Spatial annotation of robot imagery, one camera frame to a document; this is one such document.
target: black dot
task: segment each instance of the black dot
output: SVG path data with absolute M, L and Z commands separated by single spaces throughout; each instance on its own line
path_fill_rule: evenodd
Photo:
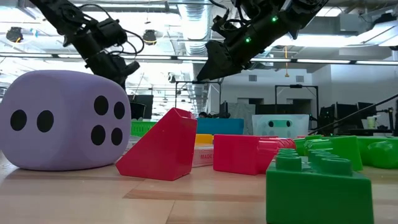
M 105 96 L 99 96 L 94 101 L 94 110 L 98 115 L 105 115 L 108 112 L 109 103 Z
M 50 131 L 54 124 L 54 115 L 49 110 L 41 112 L 37 117 L 37 128 L 39 131 L 46 133 Z
M 123 140 L 123 132 L 122 132 L 122 130 L 120 130 L 120 128 L 113 129 L 111 139 L 112 139 L 112 143 L 115 146 L 120 145 L 120 143 L 122 143 L 122 140 Z
M 11 128 L 14 131 L 20 131 L 25 127 L 26 121 L 27 121 L 27 116 L 25 111 L 17 110 L 13 112 L 13 114 L 11 115 L 10 119 Z
M 94 145 L 100 146 L 104 143 L 106 137 L 105 129 L 101 125 L 97 125 L 91 131 L 91 141 Z
M 113 113 L 117 119 L 122 119 L 125 113 L 124 104 L 122 102 L 117 102 L 114 105 Z

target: green toy block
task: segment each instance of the green toy block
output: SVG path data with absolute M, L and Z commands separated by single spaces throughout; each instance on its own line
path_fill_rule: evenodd
M 358 147 L 358 138 L 356 136 L 340 136 L 330 138 L 333 143 L 333 154 L 344 159 L 349 159 L 353 163 L 353 169 L 363 170 L 361 153 Z
M 143 137 L 155 124 L 152 121 L 131 121 L 131 135 Z
M 283 149 L 266 174 L 270 224 L 373 224 L 371 181 L 351 162 L 321 149 Z
M 300 156 L 304 156 L 304 144 L 307 140 L 302 139 L 294 139 L 294 143 L 296 144 L 296 151 Z
M 398 168 L 398 138 L 358 136 L 363 165 L 382 169 Z
M 321 139 L 309 140 L 304 146 L 304 156 L 308 156 L 308 150 L 310 149 L 333 149 L 331 153 L 341 158 L 349 159 L 353 163 L 353 169 L 355 171 L 363 170 L 356 136 L 324 137 Z

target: metal frame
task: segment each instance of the metal frame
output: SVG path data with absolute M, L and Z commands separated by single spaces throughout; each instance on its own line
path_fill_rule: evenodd
M 316 98 L 317 98 L 317 119 L 319 116 L 319 94 L 318 94 L 318 86 L 311 85 L 275 85 L 275 113 L 277 112 L 278 107 L 278 87 L 289 87 L 289 88 L 314 88 L 316 90 Z
M 174 107 L 177 107 L 177 92 L 178 92 L 178 84 L 179 83 L 191 83 L 191 84 L 194 84 L 194 85 L 204 85 L 204 84 L 211 84 L 211 83 L 214 83 L 214 84 L 218 84 L 218 86 L 220 87 L 220 93 L 219 93 L 219 98 L 220 98 L 220 105 L 219 105 L 219 111 L 221 111 L 221 84 L 222 84 L 222 82 L 211 82 L 211 81 L 208 81 L 208 82 L 201 82 L 201 81 L 175 81 L 175 104 L 174 104 Z

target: white box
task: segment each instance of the white box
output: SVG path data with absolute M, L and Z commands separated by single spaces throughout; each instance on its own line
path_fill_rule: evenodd
M 196 144 L 192 167 L 213 165 L 213 153 L 214 146 L 212 144 Z

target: white wall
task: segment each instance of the white wall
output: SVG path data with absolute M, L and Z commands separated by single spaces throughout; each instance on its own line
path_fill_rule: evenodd
M 221 92 L 221 102 L 237 103 L 238 98 L 263 98 L 264 104 L 275 103 L 275 85 L 294 85 L 297 75 L 304 76 L 301 85 L 312 85 L 312 76 L 304 69 L 289 69 L 289 77 L 285 77 L 286 70 L 253 70 L 232 75 L 224 79 Z M 249 75 L 257 75 L 257 82 L 249 82 Z M 289 103 L 289 99 L 312 100 L 312 113 L 316 114 L 315 89 L 291 89 L 279 87 L 278 103 Z
M 377 103 L 398 93 L 398 70 L 394 66 L 328 65 L 312 74 L 320 89 L 320 107 L 333 103 Z M 395 108 L 395 100 L 380 105 L 378 110 Z M 379 113 L 378 125 L 389 127 L 386 113 Z
M 330 106 L 332 100 L 331 65 L 326 65 L 312 74 L 312 84 L 319 88 L 319 109 L 322 106 Z

